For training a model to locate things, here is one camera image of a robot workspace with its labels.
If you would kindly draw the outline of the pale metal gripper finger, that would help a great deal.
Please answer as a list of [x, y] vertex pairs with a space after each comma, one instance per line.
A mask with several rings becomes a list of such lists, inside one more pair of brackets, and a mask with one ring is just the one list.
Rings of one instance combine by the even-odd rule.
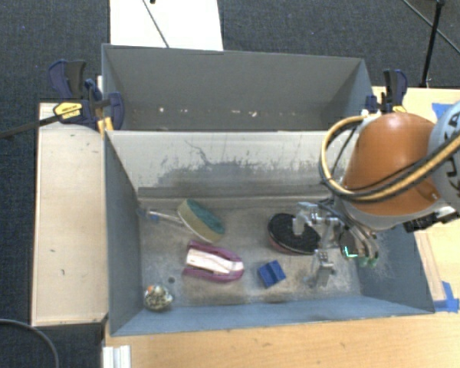
[[293, 220], [293, 232], [295, 235], [303, 235], [308, 227], [313, 235], [321, 240], [320, 227], [323, 223], [322, 211], [317, 203], [299, 202]]
[[329, 260], [327, 250], [317, 249], [311, 262], [310, 273], [304, 278], [304, 283], [310, 288], [325, 288], [329, 278], [334, 274], [334, 263]]

